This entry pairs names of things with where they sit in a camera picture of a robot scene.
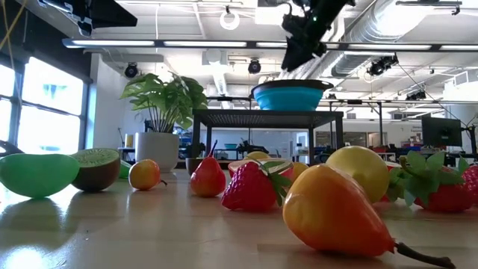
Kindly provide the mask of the black background machine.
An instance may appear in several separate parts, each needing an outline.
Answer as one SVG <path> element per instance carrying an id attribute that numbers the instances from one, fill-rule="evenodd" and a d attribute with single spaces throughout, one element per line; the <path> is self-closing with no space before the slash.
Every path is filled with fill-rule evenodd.
<path id="1" fill-rule="evenodd" d="M 249 152 L 254 152 L 254 151 L 266 152 L 269 155 L 269 151 L 265 147 L 252 145 L 249 143 L 248 140 L 242 140 L 242 142 L 238 144 L 238 147 L 236 148 L 236 150 L 243 157 L 245 157 Z"/>

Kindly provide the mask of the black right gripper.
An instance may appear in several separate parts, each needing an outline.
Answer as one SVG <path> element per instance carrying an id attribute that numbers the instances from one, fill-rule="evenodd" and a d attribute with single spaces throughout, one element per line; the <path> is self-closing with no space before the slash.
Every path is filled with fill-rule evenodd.
<path id="1" fill-rule="evenodd" d="M 282 28 L 290 34 L 286 38 L 287 48 L 281 68 L 288 72 L 310 61 L 314 56 L 322 56 L 326 45 L 321 42 L 329 30 L 329 21 L 317 15 L 283 16 Z"/>

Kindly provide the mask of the black monitor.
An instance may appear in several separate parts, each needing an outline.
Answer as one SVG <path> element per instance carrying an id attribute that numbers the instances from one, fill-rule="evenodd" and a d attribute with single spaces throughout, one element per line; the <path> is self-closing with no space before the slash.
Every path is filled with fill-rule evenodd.
<path id="1" fill-rule="evenodd" d="M 462 146 L 462 127 L 459 120 L 423 117 L 423 143 L 427 146 Z"/>

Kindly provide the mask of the large window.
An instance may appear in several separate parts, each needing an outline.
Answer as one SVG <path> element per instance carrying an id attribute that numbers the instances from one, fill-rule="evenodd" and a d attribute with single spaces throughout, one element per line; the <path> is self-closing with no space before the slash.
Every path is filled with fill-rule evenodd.
<path id="1" fill-rule="evenodd" d="M 83 145 L 87 85 L 39 59 L 0 61 L 0 140 L 34 154 Z"/>

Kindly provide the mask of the grey perforated metal shelf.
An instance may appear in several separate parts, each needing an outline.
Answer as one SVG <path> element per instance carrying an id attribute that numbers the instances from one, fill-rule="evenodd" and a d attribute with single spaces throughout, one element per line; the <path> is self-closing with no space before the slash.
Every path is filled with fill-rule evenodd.
<path id="1" fill-rule="evenodd" d="M 340 111 L 194 110 L 191 155 L 199 155 L 200 127 L 205 126 L 206 150 L 211 150 L 213 128 L 306 129 L 314 138 L 317 127 L 335 122 L 335 147 L 344 146 L 343 116 Z"/>

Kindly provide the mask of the orange toy pear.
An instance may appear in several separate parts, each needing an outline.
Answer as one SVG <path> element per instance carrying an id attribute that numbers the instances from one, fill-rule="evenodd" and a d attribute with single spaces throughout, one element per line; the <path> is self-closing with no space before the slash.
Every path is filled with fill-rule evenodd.
<path id="1" fill-rule="evenodd" d="M 161 171 L 157 163 L 151 159 L 145 159 L 132 165 L 128 181 L 130 186 L 138 191 L 148 191 L 159 184 L 168 185 L 161 179 Z"/>
<path id="2" fill-rule="evenodd" d="M 285 197 L 282 216 L 289 230 L 315 250 L 366 257 L 398 252 L 456 268 L 448 257 L 424 255 L 395 241 L 355 179 L 326 164 L 300 174 Z"/>

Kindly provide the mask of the small orange toy fruit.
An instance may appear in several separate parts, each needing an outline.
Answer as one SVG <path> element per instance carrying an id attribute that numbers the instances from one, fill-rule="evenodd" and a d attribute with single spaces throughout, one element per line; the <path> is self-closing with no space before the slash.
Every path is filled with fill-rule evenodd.
<path id="1" fill-rule="evenodd" d="M 302 162 L 294 162 L 293 163 L 293 176 L 292 182 L 294 182 L 305 170 L 308 169 L 308 165 Z"/>

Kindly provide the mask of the overhead LED light bar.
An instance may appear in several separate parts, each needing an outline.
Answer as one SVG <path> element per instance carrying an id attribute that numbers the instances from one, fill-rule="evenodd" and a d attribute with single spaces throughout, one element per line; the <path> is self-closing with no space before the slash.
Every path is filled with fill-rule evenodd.
<path id="1" fill-rule="evenodd" d="M 213 41 L 213 40 L 91 40 L 63 39 L 62 44 L 70 49 L 79 48 L 174 48 L 174 49 L 285 49 L 285 42 L 273 41 Z M 325 42 L 331 51 L 350 52 L 436 52 L 471 53 L 478 52 L 473 43 L 345 43 Z"/>

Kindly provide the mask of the blue grey collapsible colander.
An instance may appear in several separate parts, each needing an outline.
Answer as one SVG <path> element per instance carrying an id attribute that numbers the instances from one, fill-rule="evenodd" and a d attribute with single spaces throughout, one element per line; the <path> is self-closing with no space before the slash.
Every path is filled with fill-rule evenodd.
<path id="1" fill-rule="evenodd" d="M 255 86 L 251 96 L 261 110 L 315 111 L 333 84 L 321 80 L 275 80 Z"/>

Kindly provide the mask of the green plant in white pot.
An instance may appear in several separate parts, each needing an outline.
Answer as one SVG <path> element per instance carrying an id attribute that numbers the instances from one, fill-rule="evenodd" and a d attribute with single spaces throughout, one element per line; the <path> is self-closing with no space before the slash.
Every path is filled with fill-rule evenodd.
<path id="1" fill-rule="evenodd" d="M 145 111 L 149 117 L 149 130 L 135 135 L 136 161 L 151 159 L 160 171 L 172 171 L 179 161 L 179 136 L 173 129 L 189 129 L 193 110 L 208 107 L 203 86 L 175 73 L 170 81 L 148 73 L 127 83 L 121 97 L 132 104 L 133 111 Z"/>

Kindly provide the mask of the silver ventilation duct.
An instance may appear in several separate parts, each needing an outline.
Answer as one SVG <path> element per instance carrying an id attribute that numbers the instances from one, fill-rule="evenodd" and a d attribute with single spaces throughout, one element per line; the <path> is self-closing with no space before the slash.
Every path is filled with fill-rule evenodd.
<path id="1" fill-rule="evenodd" d="M 347 43 L 395 43 L 432 12 L 431 7 L 398 5 L 403 0 L 376 0 L 351 29 L 341 37 Z M 370 60 L 369 55 L 350 55 L 330 51 L 322 58 L 310 60 L 282 78 L 316 79 L 352 75 Z"/>

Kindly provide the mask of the red toy pear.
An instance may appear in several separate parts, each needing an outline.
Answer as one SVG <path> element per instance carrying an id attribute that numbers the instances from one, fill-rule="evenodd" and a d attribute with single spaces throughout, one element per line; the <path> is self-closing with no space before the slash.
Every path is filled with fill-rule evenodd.
<path id="1" fill-rule="evenodd" d="M 225 173 L 214 157 L 216 145 L 217 140 L 190 178 L 190 188 L 198 197 L 216 197 L 226 189 Z"/>

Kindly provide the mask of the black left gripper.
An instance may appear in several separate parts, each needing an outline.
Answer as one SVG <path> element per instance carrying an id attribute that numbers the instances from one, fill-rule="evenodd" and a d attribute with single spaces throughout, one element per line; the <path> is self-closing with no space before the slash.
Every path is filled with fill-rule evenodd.
<path id="1" fill-rule="evenodd" d="M 93 28 L 137 25 L 137 18 L 115 0 L 73 0 L 72 16 L 83 36 L 90 36 Z"/>

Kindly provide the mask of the toy kiwi half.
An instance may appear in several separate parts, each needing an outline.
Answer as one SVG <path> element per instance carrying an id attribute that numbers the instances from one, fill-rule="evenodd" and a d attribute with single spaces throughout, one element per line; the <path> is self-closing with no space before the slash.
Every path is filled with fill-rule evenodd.
<path id="1" fill-rule="evenodd" d="M 83 149 L 72 154 L 79 171 L 72 185 L 84 192 L 99 192 L 109 188 L 120 174 L 120 154 L 115 149 Z"/>

